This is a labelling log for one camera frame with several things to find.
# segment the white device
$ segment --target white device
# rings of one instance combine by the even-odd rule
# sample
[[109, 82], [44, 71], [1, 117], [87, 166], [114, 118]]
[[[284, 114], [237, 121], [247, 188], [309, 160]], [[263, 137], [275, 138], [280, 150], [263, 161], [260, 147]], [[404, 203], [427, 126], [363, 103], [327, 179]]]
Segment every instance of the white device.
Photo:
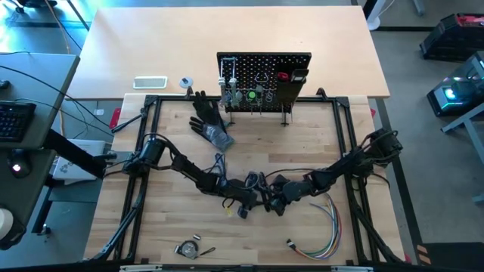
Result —
[[7, 236], [14, 225], [14, 216], [7, 209], [0, 209], [0, 240]]
[[138, 90], [164, 89], [168, 77], [166, 76], [136, 76], [133, 81], [133, 88]]
[[[104, 141], [92, 140], [69, 139], [69, 141], [92, 156], [101, 155], [106, 144]], [[55, 166], [54, 179], [65, 181], [65, 184], [69, 185], [78, 181], [93, 181], [96, 177], [65, 158], [60, 157]]]

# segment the computer keyboard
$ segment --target computer keyboard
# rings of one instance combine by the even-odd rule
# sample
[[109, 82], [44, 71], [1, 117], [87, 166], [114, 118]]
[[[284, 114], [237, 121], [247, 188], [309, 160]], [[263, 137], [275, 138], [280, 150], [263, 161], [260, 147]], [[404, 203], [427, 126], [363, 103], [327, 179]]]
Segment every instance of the computer keyboard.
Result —
[[32, 103], [0, 101], [0, 142], [21, 142], [35, 109]]

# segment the wooden table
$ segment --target wooden table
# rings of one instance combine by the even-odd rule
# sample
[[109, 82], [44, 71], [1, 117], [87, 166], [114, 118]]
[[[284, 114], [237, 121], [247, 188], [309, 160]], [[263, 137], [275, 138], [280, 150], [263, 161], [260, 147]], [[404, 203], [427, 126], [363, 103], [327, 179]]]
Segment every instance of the wooden table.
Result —
[[123, 99], [136, 76], [168, 76], [162, 92], [182, 93], [190, 76], [220, 95], [217, 52], [311, 52], [301, 95], [389, 97], [359, 6], [100, 8], [68, 94]]
[[[137, 115], [143, 102], [144, 95], [127, 94], [120, 122]], [[360, 142], [374, 130], [368, 99], [350, 97], [350, 102], [355, 133]], [[320, 168], [339, 159], [331, 105], [296, 103], [293, 111], [293, 122], [287, 127], [280, 125], [280, 114], [234, 113], [236, 124], [228, 128], [228, 133], [235, 139], [235, 145], [226, 153], [229, 177], [243, 180], [249, 170], [269, 173], [280, 168]], [[198, 167], [210, 167], [217, 150], [192, 132], [188, 125], [190, 116], [195, 116], [191, 103], [163, 102], [158, 132], [167, 136]], [[138, 127], [139, 121], [116, 134], [113, 150], [133, 151]], [[160, 165], [170, 163], [169, 156], [164, 154]], [[383, 171], [378, 169], [378, 173], [383, 174]], [[301, 174], [284, 173], [294, 180], [300, 180]], [[111, 175], [104, 180], [85, 257], [97, 253], [118, 228], [127, 180], [127, 176], [122, 174]], [[403, 258], [387, 184], [369, 177], [367, 191], [375, 228], [394, 253]], [[329, 260], [312, 261], [296, 254], [285, 241], [291, 238], [301, 249], [323, 247], [330, 237], [331, 222], [320, 210], [309, 205], [310, 202], [324, 203], [322, 195], [308, 196], [292, 203], [282, 217], [258, 207], [244, 220], [236, 215], [228, 217], [221, 205], [223, 198], [203, 195], [192, 181], [181, 174], [152, 171], [136, 259], [149, 258], [150, 263], [165, 264], [345, 264], [347, 259], [356, 260], [356, 253], [342, 178], [332, 186], [329, 194], [342, 217], [342, 242], [338, 252]], [[234, 205], [234, 212], [237, 207], [238, 203]], [[216, 250], [197, 260], [173, 252], [176, 245], [195, 233], [202, 236], [201, 250], [212, 246]], [[370, 256], [364, 231], [362, 237], [365, 252]], [[129, 239], [125, 241], [126, 253]]]

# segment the wire bundle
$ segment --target wire bundle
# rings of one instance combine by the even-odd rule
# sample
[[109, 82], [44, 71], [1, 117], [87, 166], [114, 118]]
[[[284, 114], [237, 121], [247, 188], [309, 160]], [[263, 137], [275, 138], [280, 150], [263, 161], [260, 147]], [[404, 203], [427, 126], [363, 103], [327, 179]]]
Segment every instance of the wire bundle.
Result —
[[343, 234], [343, 229], [341, 228], [342, 224], [341, 224], [340, 213], [338, 212], [336, 205], [331, 199], [331, 196], [327, 193], [325, 195], [328, 199], [327, 205], [320, 206], [312, 203], [310, 204], [314, 207], [317, 207], [323, 210], [331, 218], [333, 222], [333, 227], [331, 229], [331, 239], [327, 243], [327, 245], [321, 250], [310, 252], [310, 251], [304, 251], [304, 250], [298, 249], [296, 247], [296, 244], [293, 243], [293, 241], [291, 241], [290, 239], [287, 240], [287, 245], [292, 250], [312, 260], [326, 260], [329, 257], [331, 257], [338, 250], [338, 247], [340, 246], [341, 235]]

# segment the black pegboard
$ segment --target black pegboard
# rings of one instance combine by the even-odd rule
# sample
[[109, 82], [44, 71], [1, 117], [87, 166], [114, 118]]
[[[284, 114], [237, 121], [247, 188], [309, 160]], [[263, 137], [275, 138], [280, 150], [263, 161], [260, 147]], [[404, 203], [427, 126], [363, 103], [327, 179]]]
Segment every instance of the black pegboard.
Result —
[[[233, 60], [223, 60], [235, 57], [235, 78], [237, 79], [237, 90], [243, 99], [238, 107], [225, 106], [225, 112], [263, 112], [290, 113], [291, 103], [280, 103], [277, 99], [277, 74], [279, 72], [291, 74], [294, 69], [307, 69], [311, 60], [311, 53], [217, 53], [219, 73], [221, 61], [223, 61], [223, 73], [226, 90], [230, 90], [229, 80], [234, 69]], [[257, 85], [264, 88], [262, 93], [262, 106], [246, 100], [247, 93], [255, 90]]]

